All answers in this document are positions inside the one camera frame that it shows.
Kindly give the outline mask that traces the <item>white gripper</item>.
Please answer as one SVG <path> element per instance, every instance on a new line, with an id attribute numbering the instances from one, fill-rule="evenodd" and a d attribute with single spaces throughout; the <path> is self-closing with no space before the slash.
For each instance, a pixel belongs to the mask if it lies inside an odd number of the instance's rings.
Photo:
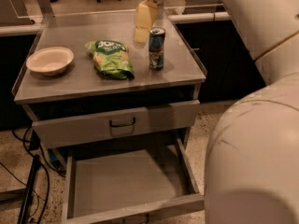
<path id="1" fill-rule="evenodd" d="M 156 3 L 160 4 L 163 1 L 144 0 L 138 5 L 135 13 L 135 42 L 145 43 L 147 41 L 153 23 L 155 23 L 158 16 L 158 6 Z"/>

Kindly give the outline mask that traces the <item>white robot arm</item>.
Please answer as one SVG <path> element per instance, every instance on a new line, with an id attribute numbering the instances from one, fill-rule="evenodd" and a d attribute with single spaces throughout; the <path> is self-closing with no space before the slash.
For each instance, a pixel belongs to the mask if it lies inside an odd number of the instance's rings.
<path id="1" fill-rule="evenodd" d="M 299 224 L 299 0 L 220 1 L 265 86 L 209 137 L 205 223 Z"/>

